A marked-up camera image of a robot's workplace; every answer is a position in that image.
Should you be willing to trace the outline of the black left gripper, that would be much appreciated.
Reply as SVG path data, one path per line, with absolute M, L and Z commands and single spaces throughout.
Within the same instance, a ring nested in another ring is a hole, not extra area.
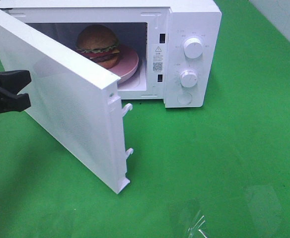
M 19 93 L 31 82 L 28 70 L 11 70 L 0 72 L 0 114 L 22 112 L 31 107 L 29 95 Z

